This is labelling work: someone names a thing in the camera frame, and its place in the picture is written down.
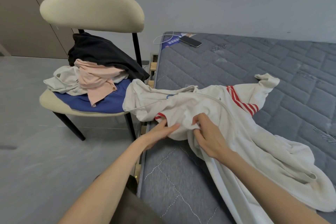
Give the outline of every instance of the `hand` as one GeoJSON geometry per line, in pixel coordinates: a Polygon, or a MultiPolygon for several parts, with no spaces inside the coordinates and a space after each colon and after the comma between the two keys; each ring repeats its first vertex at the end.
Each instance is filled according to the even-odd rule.
{"type": "Polygon", "coordinates": [[[197,122],[201,129],[194,129],[194,135],[209,157],[220,161],[219,159],[231,152],[221,131],[205,113],[200,113],[192,119],[193,125],[197,122]]]}
{"type": "Polygon", "coordinates": [[[166,124],[167,120],[163,120],[148,133],[141,136],[146,143],[145,150],[150,149],[157,141],[167,137],[170,133],[174,132],[176,129],[180,127],[180,124],[178,123],[174,124],[171,127],[166,127],[166,124]]]}

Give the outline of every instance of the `white hoodie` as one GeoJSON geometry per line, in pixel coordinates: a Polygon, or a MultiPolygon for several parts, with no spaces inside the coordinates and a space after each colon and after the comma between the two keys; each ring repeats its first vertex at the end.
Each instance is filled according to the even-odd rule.
{"type": "Polygon", "coordinates": [[[270,218],[233,173],[200,149],[191,125],[199,113],[216,124],[230,149],[263,175],[288,191],[305,205],[324,212],[336,208],[336,192],[329,178],[314,165],[314,156],[304,144],[275,136],[257,125],[252,115],[260,110],[279,79],[255,75],[259,83],[235,86],[212,85],[204,89],[189,86],[180,90],[156,90],[135,79],[128,86],[123,109],[140,121],[161,121],[168,126],[180,123],[170,135],[188,140],[191,149],[203,159],[237,223],[272,223],[270,218]]]}

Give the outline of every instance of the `brown cabinet door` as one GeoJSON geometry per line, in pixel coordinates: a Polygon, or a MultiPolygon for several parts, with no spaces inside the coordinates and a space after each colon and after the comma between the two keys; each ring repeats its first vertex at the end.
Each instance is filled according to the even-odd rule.
{"type": "Polygon", "coordinates": [[[67,58],[72,30],[40,15],[43,0],[0,0],[0,43],[12,56],[67,58]]]}

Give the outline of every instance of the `quilted mattress surface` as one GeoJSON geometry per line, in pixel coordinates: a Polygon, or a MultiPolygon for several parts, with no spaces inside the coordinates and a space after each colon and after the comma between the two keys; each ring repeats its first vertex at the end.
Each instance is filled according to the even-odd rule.
{"type": "MultiPolygon", "coordinates": [[[[257,83],[254,75],[264,73],[278,77],[255,122],[308,145],[315,165],[336,187],[336,44],[217,34],[192,38],[202,45],[178,43],[160,52],[155,88],[257,83]]],[[[138,196],[167,224],[235,223],[187,141],[164,139],[146,152],[138,196]]],[[[318,214],[336,224],[336,213],[318,214]]]]}

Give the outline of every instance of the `chair backrest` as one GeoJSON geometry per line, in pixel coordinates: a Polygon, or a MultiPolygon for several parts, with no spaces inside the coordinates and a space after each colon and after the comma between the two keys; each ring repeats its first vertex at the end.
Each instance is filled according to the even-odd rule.
{"type": "Polygon", "coordinates": [[[40,13],[56,26],[97,31],[138,33],[145,23],[135,0],[44,0],[40,13]]]}

